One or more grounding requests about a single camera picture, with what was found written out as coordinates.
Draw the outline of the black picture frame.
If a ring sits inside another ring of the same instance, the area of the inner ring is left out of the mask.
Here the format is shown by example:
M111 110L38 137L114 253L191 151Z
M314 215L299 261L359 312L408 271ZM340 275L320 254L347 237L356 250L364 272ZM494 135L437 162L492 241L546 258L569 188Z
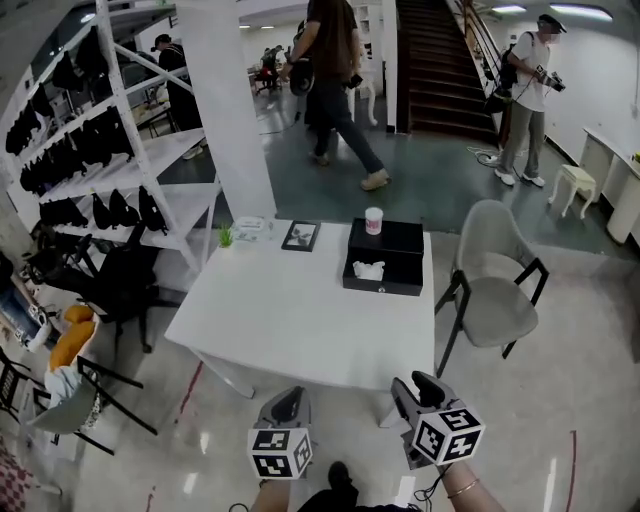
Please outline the black picture frame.
M320 222L293 220L282 242L281 249L298 252L312 252L320 228Z

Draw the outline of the person's right forearm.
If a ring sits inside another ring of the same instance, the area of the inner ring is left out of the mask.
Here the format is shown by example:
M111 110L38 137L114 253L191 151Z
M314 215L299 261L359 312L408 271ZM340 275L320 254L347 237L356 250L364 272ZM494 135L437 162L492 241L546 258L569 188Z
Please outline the person's right forearm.
M506 512L465 462L441 466L438 471L455 512Z

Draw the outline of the brown wooden staircase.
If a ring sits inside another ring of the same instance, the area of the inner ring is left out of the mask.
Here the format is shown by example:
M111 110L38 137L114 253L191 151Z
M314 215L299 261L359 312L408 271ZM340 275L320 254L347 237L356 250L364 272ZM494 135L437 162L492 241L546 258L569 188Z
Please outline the brown wooden staircase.
M498 145L485 92L446 0L396 0L399 129Z

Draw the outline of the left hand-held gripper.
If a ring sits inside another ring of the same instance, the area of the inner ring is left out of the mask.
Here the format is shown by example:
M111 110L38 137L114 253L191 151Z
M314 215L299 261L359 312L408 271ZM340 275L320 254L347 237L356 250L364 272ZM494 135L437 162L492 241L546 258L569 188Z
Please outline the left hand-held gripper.
M247 435L247 455L260 480L304 479L313 457L309 393L291 387L265 403Z

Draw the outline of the white stool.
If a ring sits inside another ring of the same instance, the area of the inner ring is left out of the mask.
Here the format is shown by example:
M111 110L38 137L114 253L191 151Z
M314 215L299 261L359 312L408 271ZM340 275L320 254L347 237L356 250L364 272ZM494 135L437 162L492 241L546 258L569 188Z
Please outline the white stool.
M595 179L579 166L571 166L566 164L561 165L556 174L551 196L548 198L549 205L552 205L555 201L561 181L566 181L570 187L566 204L561 212L561 217L566 217L566 213L573 203L576 193L578 191L582 191L586 194L586 200L582 206L582 209L580 210L580 219L584 220L586 217L586 211L593 203L596 196Z

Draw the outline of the orange cushion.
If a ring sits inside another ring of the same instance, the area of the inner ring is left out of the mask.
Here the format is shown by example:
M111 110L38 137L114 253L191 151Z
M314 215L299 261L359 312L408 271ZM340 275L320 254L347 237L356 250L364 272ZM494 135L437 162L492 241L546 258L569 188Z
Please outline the orange cushion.
M71 365L95 331L96 323L93 317L94 311L86 305L73 305L66 310L64 320L68 323L68 328L51 350L50 372Z

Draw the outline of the white dressing table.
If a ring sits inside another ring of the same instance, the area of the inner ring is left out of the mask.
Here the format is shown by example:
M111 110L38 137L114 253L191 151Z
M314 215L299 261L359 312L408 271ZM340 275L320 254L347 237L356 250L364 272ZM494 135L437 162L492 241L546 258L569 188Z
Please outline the white dressing table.
M378 120L375 117L376 90L374 86L374 73L370 70L364 70L360 73L362 82L355 88L347 89L347 99L350 109L351 119L355 120L356 93L365 91L367 99L367 115L371 126L377 127Z

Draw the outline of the person's left forearm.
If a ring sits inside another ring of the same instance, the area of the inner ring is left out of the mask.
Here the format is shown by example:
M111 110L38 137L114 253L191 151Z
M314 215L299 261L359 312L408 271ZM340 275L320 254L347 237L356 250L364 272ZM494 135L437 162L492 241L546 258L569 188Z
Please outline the person's left forearm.
M263 480L249 512L288 512L290 496L290 480Z

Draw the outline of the black office chair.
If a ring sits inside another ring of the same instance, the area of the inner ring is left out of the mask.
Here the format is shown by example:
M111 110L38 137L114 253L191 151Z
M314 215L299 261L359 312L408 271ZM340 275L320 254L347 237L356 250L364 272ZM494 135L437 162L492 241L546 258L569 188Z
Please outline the black office chair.
M145 231L143 223L134 225L126 242L110 248L99 267L89 255L92 235L57 235L51 246L26 258L27 271L34 283L75 293L97 307L104 322L116 324L117 335L136 318L142 351L149 354L147 313L158 303L159 289L154 260L141 244Z

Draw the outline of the black drawer box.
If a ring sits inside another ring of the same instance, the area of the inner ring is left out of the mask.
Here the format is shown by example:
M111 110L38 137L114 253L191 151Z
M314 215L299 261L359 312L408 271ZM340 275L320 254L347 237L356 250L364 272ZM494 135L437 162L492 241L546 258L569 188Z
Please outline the black drawer box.
M346 262L342 273L345 289L372 293L420 296L423 288L423 263L425 242L422 226L396 221L382 222L381 233L366 233L365 220L353 220ZM353 263L384 261L384 277L381 282L357 279Z

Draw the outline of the grey chair with black legs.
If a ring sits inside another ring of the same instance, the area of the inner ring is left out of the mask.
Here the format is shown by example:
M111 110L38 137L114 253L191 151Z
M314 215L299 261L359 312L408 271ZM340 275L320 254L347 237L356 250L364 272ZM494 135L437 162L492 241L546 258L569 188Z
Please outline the grey chair with black legs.
M477 266L491 255L518 264L521 273L514 279L481 274ZM451 302L456 309L436 376L442 376L459 333L477 348L500 347L508 358L516 343L537 327L536 305L549 276L506 205L475 203L462 227L449 285L435 306L439 312Z
M74 435L102 452L114 456L113 449L99 443L85 433L87 421L91 417L98 419L100 416L98 408L107 404L153 436L158 435L156 428L127 409L115 398L112 392L105 388L106 384L116 381L142 390L144 388L142 383L82 356L76 358L76 370L79 375L79 384L71 396L59 401L54 406L43 409L28 422L29 426L60 436Z

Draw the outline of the white metal shelf rack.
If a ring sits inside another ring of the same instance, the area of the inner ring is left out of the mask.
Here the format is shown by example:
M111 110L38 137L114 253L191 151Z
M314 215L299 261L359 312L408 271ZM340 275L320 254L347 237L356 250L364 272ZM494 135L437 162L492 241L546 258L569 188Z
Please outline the white metal shelf rack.
M162 69L129 42L176 12L169 0L0 0L0 191L27 230L122 242L136 224L146 245L174 250L193 271L208 257L222 187L163 182L205 159L202 128L171 123L153 95L191 91L186 68Z

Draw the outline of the row of black bags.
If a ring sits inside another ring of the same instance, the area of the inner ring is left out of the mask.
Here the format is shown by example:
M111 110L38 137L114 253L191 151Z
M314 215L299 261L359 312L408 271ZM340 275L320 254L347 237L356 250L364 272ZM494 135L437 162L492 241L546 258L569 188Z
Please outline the row of black bags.
M5 142L8 198L28 233L39 225L128 232L134 221L174 227L158 181L168 141L144 140L108 15L96 14L34 82Z

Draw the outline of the person's black shoe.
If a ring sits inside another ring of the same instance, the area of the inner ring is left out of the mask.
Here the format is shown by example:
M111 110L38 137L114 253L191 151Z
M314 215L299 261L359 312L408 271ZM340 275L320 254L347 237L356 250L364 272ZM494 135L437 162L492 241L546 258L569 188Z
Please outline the person's black shoe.
M342 461L335 461L328 471L328 482L334 498L346 508L355 508L359 491L353 484L349 470Z

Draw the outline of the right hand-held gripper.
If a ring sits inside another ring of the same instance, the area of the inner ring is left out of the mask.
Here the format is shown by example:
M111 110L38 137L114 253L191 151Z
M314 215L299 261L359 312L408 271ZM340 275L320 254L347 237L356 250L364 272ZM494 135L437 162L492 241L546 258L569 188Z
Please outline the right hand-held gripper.
M399 378L391 385L399 417L409 426L401 435L409 468L441 467L471 458L485 423L442 381L418 370L411 378L417 393Z

